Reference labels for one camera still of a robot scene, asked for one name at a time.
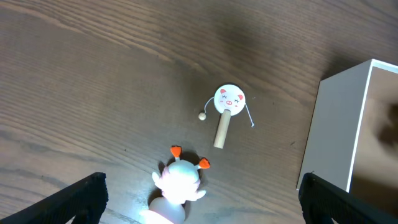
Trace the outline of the pink pig figurine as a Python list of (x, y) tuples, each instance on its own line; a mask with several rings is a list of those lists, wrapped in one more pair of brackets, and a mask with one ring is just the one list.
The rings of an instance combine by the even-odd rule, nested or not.
[(198, 164), (193, 164), (180, 158), (180, 146), (172, 146), (170, 151), (175, 161), (164, 167), (161, 173), (152, 173), (152, 180), (162, 196), (153, 199), (147, 210), (140, 211), (140, 216), (148, 224), (182, 224), (186, 218), (183, 204), (197, 201), (206, 194), (206, 190), (199, 189), (199, 170), (210, 168), (208, 159), (202, 158)]

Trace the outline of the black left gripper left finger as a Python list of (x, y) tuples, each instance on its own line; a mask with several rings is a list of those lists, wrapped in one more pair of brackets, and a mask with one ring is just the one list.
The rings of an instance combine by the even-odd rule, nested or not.
[(1, 219), (1, 224), (98, 224), (109, 200), (106, 174), (95, 172), (53, 195)]

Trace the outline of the wooden pig rattle drum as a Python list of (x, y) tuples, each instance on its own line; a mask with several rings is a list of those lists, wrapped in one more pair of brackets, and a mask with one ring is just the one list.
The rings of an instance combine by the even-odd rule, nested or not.
[(254, 121), (250, 114), (248, 105), (246, 103), (246, 97), (242, 89), (234, 84), (221, 85), (216, 91), (214, 96), (212, 96), (204, 106), (202, 112), (198, 114), (198, 119), (201, 121), (206, 120), (207, 106), (210, 102), (213, 102), (215, 109), (220, 113), (220, 120), (218, 123), (217, 131), (215, 134), (215, 140), (213, 146), (219, 149), (224, 148), (224, 143), (226, 141), (226, 136), (229, 128), (229, 123), (232, 116), (235, 116), (242, 112), (245, 108), (251, 127), (254, 127)]

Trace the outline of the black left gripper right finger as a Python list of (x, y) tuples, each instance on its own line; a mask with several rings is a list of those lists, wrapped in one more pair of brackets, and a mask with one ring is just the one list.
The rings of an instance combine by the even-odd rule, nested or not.
[(311, 172), (303, 176), (298, 199), (306, 224), (397, 223), (390, 214), (360, 201)]

